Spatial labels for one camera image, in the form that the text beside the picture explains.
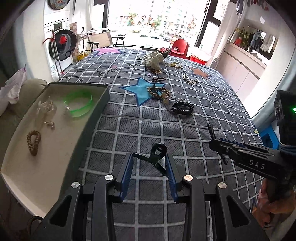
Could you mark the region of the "small black claw clip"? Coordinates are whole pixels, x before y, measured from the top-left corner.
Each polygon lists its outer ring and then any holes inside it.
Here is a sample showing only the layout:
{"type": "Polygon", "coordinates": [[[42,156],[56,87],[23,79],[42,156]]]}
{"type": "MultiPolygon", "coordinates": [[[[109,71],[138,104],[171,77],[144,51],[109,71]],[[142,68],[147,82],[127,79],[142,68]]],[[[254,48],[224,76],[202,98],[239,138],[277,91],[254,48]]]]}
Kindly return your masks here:
{"type": "Polygon", "coordinates": [[[144,160],[154,166],[163,176],[167,176],[166,170],[159,161],[167,154],[167,147],[162,143],[156,143],[152,146],[149,156],[139,153],[133,153],[133,157],[144,160]]]}

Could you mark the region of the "dark slim hair clip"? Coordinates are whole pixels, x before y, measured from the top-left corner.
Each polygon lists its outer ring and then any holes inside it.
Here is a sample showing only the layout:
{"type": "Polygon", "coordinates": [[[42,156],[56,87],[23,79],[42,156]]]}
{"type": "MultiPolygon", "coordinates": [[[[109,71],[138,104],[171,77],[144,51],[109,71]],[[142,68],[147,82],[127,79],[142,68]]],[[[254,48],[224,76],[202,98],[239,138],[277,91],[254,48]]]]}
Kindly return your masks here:
{"type": "Polygon", "coordinates": [[[166,78],[165,77],[153,77],[152,78],[152,82],[161,82],[161,81],[165,81],[166,78]]]}

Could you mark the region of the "white jewelry tray box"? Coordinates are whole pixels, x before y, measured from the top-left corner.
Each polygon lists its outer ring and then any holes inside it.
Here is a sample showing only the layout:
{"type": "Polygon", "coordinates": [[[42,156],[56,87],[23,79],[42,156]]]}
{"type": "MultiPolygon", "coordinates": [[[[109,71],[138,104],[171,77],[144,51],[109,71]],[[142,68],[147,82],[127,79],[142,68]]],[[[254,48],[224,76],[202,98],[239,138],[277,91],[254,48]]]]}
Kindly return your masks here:
{"type": "Polygon", "coordinates": [[[109,101],[109,87],[102,84],[50,83],[27,110],[6,150],[1,175],[22,206],[44,217],[74,181],[93,130],[109,101]],[[64,100],[67,94],[87,90],[93,105],[86,114],[73,118],[64,100]],[[38,153],[32,156],[27,134],[34,130],[39,102],[51,98],[57,106],[54,128],[42,126],[38,153]]]}

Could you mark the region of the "blue plastic stool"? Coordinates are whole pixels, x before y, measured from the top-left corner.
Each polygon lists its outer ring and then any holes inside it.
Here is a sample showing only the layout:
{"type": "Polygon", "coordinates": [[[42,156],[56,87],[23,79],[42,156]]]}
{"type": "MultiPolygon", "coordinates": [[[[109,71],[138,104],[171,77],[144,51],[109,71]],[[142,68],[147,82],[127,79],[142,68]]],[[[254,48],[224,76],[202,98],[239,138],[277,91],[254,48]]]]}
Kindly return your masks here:
{"type": "Polygon", "coordinates": [[[278,137],[276,136],[276,133],[273,130],[272,125],[269,125],[267,128],[262,130],[259,133],[259,135],[265,147],[268,147],[271,149],[278,149],[280,142],[278,140],[278,137]]]}

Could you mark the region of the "grey checked bedspread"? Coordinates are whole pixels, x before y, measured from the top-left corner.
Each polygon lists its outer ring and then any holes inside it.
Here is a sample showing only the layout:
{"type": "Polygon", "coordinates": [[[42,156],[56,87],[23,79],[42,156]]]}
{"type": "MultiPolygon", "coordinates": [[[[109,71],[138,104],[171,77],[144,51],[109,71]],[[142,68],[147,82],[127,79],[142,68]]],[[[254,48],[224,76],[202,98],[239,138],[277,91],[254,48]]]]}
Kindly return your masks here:
{"type": "MultiPolygon", "coordinates": [[[[152,78],[141,64],[145,51],[91,53],[61,79],[66,83],[109,86],[109,102],[99,118],[81,162],[77,181],[89,184],[112,172],[127,152],[147,155],[155,143],[166,145],[175,162],[201,182],[225,182],[252,209],[261,178],[231,160],[225,165],[209,148],[207,123],[217,138],[261,144],[254,124],[234,90],[216,70],[191,61],[167,57],[161,64],[160,85],[174,99],[193,105],[193,113],[176,115],[170,105],[152,99],[152,78]],[[189,85],[183,80],[197,80],[189,85]]],[[[124,202],[113,205],[117,240],[181,240],[185,204],[176,204],[168,180],[151,164],[136,159],[124,202]]]]}

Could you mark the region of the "silver hair clip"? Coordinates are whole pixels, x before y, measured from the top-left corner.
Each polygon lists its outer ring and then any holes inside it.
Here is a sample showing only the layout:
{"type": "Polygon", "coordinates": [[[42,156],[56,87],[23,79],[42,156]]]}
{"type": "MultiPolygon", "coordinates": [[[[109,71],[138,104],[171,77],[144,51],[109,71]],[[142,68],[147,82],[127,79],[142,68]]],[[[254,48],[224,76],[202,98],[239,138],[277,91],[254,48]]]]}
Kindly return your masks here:
{"type": "Polygon", "coordinates": [[[183,71],[183,80],[187,81],[188,77],[187,77],[187,73],[186,71],[183,71]]]}

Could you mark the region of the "red bucket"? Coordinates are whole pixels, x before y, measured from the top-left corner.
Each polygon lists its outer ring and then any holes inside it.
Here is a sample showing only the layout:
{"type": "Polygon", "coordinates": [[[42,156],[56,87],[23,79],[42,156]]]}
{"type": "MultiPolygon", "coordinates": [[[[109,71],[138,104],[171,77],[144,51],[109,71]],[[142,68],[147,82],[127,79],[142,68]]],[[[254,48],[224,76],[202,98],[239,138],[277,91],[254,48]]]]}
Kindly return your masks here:
{"type": "Polygon", "coordinates": [[[190,61],[193,61],[193,62],[196,62],[196,63],[199,63],[201,65],[206,65],[207,62],[212,58],[211,55],[207,54],[207,53],[203,53],[203,52],[192,52],[190,57],[189,57],[189,60],[190,61]]]}

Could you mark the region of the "gold filigree hair clip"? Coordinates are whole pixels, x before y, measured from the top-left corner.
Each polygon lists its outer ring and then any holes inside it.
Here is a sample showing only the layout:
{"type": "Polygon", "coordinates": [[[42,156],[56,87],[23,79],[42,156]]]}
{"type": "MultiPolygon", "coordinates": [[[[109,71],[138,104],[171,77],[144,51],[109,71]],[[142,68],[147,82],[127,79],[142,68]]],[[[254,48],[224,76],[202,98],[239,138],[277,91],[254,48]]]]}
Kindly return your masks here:
{"type": "Polygon", "coordinates": [[[161,70],[147,69],[147,71],[151,74],[160,74],[161,73],[161,70]]]}

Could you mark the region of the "red plastic chair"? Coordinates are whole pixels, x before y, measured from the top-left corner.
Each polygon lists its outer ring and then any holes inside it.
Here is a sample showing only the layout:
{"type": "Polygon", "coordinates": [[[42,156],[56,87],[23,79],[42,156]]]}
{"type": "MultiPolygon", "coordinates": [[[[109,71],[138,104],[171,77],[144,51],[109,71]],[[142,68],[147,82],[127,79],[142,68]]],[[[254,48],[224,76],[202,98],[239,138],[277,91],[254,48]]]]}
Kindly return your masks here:
{"type": "Polygon", "coordinates": [[[189,49],[189,43],[184,39],[175,40],[172,47],[167,49],[171,49],[171,56],[188,59],[187,53],[189,49]]]}

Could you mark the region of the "cream polka dot scrunchie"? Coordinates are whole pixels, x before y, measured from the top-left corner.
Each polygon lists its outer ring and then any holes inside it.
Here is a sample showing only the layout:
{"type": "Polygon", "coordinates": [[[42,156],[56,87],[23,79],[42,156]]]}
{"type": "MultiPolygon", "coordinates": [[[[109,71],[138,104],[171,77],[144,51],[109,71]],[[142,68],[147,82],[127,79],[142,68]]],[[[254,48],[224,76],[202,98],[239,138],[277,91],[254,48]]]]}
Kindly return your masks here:
{"type": "Polygon", "coordinates": [[[153,51],[143,56],[143,65],[151,70],[159,71],[160,64],[164,61],[164,56],[158,51],[153,51]]]}

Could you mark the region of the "white bow hair clip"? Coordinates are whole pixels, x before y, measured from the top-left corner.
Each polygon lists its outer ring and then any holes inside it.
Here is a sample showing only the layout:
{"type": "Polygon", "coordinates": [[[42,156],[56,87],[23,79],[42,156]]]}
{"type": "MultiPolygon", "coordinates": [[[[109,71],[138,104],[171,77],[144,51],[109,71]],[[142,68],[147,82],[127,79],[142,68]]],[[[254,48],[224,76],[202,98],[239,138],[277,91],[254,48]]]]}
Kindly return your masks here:
{"type": "Polygon", "coordinates": [[[38,108],[35,117],[35,127],[41,130],[43,126],[55,128],[53,117],[57,111],[57,106],[49,96],[45,102],[38,102],[38,108]]]}

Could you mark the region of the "folding beige chair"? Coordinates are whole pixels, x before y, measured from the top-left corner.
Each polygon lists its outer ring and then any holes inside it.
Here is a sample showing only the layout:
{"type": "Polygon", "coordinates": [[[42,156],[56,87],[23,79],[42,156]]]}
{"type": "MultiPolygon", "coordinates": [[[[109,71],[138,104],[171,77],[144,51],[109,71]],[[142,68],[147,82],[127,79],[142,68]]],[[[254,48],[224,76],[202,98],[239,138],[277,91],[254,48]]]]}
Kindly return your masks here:
{"type": "Polygon", "coordinates": [[[125,35],[115,34],[114,36],[112,36],[108,28],[102,28],[101,30],[91,29],[86,32],[86,35],[88,39],[88,44],[91,47],[91,51],[93,51],[95,47],[115,47],[118,43],[118,40],[122,40],[122,45],[125,47],[125,35]]]}

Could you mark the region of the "white plastic bag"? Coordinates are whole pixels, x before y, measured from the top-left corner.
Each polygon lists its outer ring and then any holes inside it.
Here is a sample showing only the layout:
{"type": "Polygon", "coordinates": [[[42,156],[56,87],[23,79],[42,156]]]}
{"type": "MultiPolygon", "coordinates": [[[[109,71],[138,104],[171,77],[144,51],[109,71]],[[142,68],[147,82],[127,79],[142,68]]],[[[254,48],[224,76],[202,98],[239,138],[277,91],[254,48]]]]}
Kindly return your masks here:
{"type": "Polygon", "coordinates": [[[4,113],[9,104],[16,104],[19,100],[20,90],[24,82],[27,80],[26,65],[19,69],[10,79],[5,82],[5,86],[1,88],[0,115],[4,113]]]}

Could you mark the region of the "white washing machine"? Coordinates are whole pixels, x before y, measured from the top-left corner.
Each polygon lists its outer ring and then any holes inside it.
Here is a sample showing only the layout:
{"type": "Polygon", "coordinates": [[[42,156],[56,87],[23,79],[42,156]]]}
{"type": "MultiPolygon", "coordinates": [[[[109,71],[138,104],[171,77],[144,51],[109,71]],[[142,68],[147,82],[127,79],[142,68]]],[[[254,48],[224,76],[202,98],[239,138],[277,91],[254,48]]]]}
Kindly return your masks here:
{"type": "Polygon", "coordinates": [[[58,81],[65,70],[72,65],[77,37],[70,29],[68,19],[61,19],[43,25],[47,61],[53,81],[58,81]]]}

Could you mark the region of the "beige wall cabinet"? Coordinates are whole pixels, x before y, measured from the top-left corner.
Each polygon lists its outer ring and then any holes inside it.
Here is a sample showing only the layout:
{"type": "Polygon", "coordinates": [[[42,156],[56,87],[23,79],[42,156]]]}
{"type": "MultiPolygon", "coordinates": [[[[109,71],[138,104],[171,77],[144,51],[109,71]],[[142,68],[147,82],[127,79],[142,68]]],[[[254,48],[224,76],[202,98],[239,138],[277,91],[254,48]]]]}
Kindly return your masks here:
{"type": "Polygon", "coordinates": [[[233,43],[228,43],[225,47],[216,66],[216,70],[241,100],[250,94],[265,69],[266,65],[254,54],[233,43]]]}

